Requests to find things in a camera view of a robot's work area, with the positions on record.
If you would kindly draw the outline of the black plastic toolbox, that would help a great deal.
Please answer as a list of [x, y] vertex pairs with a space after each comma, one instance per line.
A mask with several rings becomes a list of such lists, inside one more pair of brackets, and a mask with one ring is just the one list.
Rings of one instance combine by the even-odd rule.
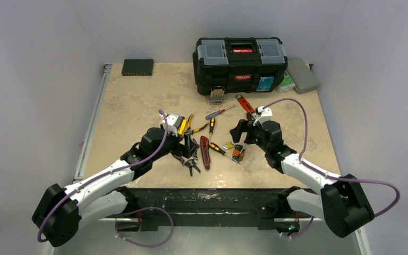
[[209, 96], [271, 92], [283, 81], [288, 57], [282, 41], [270, 38], [200, 38], [192, 54], [197, 92]]

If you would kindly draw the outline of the red black utility knife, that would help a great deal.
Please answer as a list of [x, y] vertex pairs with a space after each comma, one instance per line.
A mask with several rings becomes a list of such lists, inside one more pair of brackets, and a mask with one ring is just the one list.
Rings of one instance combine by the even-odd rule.
[[209, 156], [209, 139], [206, 136], [200, 137], [200, 149], [203, 165], [206, 170], [210, 170], [211, 159]]

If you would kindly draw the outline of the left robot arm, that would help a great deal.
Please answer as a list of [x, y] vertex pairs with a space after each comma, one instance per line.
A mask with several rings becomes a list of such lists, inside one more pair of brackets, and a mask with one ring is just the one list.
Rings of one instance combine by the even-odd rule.
[[192, 163], [199, 147], [189, 132], [151, 127], [106, 169], [65, 187], [49, 186], [31, 218], [38, 227], [38, 242], [60, 247], [89, 222], [111, 215], [133, 216], [137, 203], [122, 186], [145, 175], [154, 161], [167, 155]]

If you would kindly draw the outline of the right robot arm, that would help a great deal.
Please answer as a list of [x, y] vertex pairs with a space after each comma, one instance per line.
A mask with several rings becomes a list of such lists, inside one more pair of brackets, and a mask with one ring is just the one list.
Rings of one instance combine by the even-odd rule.
[[279, 123], [239, 120], [230, 130], [233, 141], [257, 145], [264, 153], [268, 165], [282, 174], [299, 180], [310, 192], [292, 188], [277, 201], [278, 212], [290, 216], [296, 211], [323, 219], [338, 237], [346, 237], [375, 218], [368, 198], [359, 183], [351, 175], [340, 176], [302, 159], [294, 149], [284, 143]]

